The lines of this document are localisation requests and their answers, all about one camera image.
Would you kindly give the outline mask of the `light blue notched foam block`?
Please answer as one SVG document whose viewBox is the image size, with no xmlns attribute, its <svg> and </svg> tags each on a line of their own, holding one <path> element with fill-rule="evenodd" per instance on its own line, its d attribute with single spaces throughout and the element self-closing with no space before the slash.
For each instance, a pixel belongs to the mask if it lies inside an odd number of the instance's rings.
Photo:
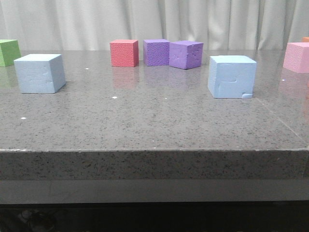
<svg viewBox="0 0 309 232">
<path fill-rule="evenodd" d="M 257 63 L 247 56 L 211 56 L 209 62 L 208 89 L 214 98 L 249 99 Z"/>
</svg>

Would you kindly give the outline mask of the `purple textured foam block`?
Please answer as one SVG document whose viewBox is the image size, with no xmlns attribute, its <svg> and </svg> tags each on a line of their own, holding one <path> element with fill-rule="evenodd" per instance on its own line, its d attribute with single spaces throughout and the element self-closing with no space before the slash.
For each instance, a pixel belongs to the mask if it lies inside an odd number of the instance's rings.
<svg viewBox="0 0 309 232">
<path fill-rule="evenodd" d="M 143 40 L 143 61 L 146 66 L 169 65 L 169 44 L 165 39 Z"/>
</svg>

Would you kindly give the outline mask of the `purple smooth foam block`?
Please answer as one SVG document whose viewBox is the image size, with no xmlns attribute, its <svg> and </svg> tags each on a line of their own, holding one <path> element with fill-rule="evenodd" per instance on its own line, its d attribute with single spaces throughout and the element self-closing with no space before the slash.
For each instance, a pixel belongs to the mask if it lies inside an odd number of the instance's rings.
<svg viewBox="0 0 309 232">
<path fill-rule="evenodd" d="M 200 67 L 203 45 L 201 42 L 177 41 L 169 44 L 169 66 L 180 69 Z"/>
</svg>

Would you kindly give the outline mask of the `red foam block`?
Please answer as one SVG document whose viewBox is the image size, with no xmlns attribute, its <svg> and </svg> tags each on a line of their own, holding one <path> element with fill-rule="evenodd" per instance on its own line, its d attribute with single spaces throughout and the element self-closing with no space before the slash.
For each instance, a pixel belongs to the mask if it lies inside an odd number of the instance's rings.
<svg viewBox="0 0 309 232">
<path fill-rule="evenodd" d="M 114 40 L 110 42 L 110 52 L 112 66 L 136 67 L 139 64 L 138 40 Z"/>
</svg>

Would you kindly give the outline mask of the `white pleated curtain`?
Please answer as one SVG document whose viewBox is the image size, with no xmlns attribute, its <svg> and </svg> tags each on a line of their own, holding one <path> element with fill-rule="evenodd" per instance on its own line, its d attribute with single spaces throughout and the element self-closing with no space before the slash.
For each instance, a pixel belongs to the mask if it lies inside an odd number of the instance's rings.
<svg viewBox="0 0 309 232">
<path fill-rule="evenodd" d="M 115 39 L 281 50 L 309 34 L 306 0 L 3 0 L 0 36 L 22 50 L 108 50 Z"/>
</svg>

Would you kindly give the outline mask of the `pink foam block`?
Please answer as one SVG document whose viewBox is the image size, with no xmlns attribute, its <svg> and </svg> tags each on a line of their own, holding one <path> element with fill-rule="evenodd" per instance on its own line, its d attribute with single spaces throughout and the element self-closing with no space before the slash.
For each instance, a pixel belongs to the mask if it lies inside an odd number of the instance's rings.
<svg viewBox="0 0 309 232">
<path fill-rule="evenodd" d="M 309 73 L 309 43 L 288 43 L 283 68 L 296 73 Z"/>
</svg>

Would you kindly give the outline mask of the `green foam block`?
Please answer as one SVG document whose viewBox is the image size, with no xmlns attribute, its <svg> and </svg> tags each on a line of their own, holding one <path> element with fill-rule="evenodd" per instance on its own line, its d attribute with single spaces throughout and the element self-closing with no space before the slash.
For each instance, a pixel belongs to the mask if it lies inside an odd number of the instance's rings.
<svg viewBox="0 0 309 232">
<path fill-rule="evenodd" d="M 14 65 L 14 60 L 21 57 L 18 40 L 0 40 L 0 66 Z"/>
</svg>

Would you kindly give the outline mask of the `orange foam block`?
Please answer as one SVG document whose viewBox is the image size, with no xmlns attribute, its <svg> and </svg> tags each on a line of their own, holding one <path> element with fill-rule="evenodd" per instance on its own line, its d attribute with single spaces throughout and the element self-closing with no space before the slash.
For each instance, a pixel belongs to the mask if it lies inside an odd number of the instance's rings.
<svg viewBox="0 0 309 232">
<path fill-rule="evenodd" d="M 303 37 L 302 38 L 303 43 L 308 43 L 309 42 L 309 37 Z"/>
</svg>

